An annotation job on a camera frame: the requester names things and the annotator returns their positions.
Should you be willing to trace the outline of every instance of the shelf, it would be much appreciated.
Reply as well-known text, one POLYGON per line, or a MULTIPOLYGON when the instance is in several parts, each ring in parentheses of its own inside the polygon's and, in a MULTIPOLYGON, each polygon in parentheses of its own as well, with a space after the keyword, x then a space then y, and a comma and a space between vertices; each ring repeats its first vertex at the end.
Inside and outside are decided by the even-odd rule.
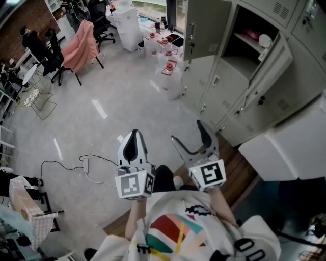
POLYGON ((255 49, 260 54, 265 50, 264 47, 261 47, 257 41, 252 39, 250 36, 245 34, 239 34, 239 33, 233 33, 234 36, 245 42, 247 45, 251 46, 253 49, 255 49))
POLYGON ((251 59, 243 56, 224 56, 222 59, 250 79, 258 65, 251 59))

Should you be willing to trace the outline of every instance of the person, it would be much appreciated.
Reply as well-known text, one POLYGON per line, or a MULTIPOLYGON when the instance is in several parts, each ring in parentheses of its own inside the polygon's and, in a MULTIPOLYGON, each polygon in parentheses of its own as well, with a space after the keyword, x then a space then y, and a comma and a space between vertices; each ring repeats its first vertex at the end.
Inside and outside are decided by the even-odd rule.
POLYGON ((9 65, 5 64, 3 60, 0 60, 0 73, 1 73, 0 79, 3 86, 6 84, 7 81, 23 86, 22 79, 16 75, 17 69, 9 67, 9 65))
POLYGON ((156 170, 153 194, 132 202, 125 237, 107 236, 85 258, 105 260, 278 260, 280 242, 260 216, 241 227, 219 187, 176 190, 167 166, 156 170))
POLYGON ((63 15, 67 14, 70 26, 77 33, 81 21, 77 19, 76 14, 81 11, 80 5, 74 0, 63 0, 60 7, 63 15))
MULTIPOLYGON (((13 173, 8 173, 5 172, 3 170, 0 170, 0 178, 1 178, 1 182, 0 182, 0 196, 3 197, 9 197, 9 184, 10 184, 10 180, 13 178, 18 177, 18 175, 15 175, 13 173)), ((42 179, 40 178, 36 178, 36 177, 24 177, 29 184, 31 184, 32 186, 44 186, 44 182, 42 179)), ((28 194, 31 196, 31 198, 33 200, 40 200, 40 192, 38 190, 34 190, 34 189, 26 189, 26 191, 28 192, 28 194)))
POLYGON ((46 44, 39 38, 38 32, 31 31, 26 26, 23 26, 20 29, 20 34, 23 36, 22 45, 25 48, 29 48, 39 62, 42 62, 44 58, 50 59, 52 57, 52 53, 46 44))

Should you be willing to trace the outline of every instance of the white floor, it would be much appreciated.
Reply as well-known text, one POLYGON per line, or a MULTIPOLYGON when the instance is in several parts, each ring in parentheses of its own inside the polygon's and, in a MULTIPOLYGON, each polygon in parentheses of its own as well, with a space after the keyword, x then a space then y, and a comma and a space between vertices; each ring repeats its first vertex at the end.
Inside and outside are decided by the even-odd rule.
MULTIPOLYGON (((79 73, 82 86, 70 71, 64 74, 61 86, 53 84, 50 100, 57 107, 46 120, 25 107, 17 108, 7 120, 6 125, 10 123, 15 131, 12 166, 16 174, 40 177, 44 160, 60 161, 68 168, 82 166, 79 157, 86 154, 116 161, 120 145, 117 137, 125 137, 135 128, 144 136, 148 160, 155 165, 165 164, 172 171, 183 162, 171 135, 190 149, 200 146, 196 116, 180 100, 165 100, 150 85, 155 70, 152 63, 119 43, 104 43, 99 58, 104 53, 105 69, 88 65, 79 73), (106 118, 93 100, 101 104, 106 118)), ((117 171, 110 162, 91 158, 89 168, 90 178, 114 184, 117 171)), ((82 169, 65 170, 57 163, 45 163, 43 179, 43 191, 48 193, 52 208, 65 211, 58 220, 61 232, 51 233, 41 245, 48 255, 69 250, 83 260, 84 249, 98 248, 104 239, 102 228, 130 207, 130 201, 118 198, 115 188, 88 181, 82 169)))

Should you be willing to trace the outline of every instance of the white t-shirt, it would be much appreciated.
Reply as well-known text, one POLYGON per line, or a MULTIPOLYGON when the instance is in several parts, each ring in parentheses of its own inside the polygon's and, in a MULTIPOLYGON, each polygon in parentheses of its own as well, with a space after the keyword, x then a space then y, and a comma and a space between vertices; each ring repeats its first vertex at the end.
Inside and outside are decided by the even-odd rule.
POLYGON ((154 193, 141 232, 150 253, 138 253, 136 234, 131 242, 107 236, 92 261, 108 260, 250 260, 276 261, 281 254, 278 238, 260 216, 236 228, 221 221, 210 205, 209 195, 198 191, 154 193), (246 238, 241 251, 238 242, 246 238))

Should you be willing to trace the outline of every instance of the window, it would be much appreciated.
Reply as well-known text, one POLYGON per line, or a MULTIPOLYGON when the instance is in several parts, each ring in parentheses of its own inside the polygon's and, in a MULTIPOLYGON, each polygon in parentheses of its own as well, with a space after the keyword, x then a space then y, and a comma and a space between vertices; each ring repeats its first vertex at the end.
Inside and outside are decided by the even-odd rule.
POLYGON ((132 1, 140 15, 160 19, 162 15, 167 15, 166 0, 140 0, 132 1))
POLYGON ((177 27, 184 30, 185 18, 187 14, 187 0, 176 0, 177 1, 177 27))

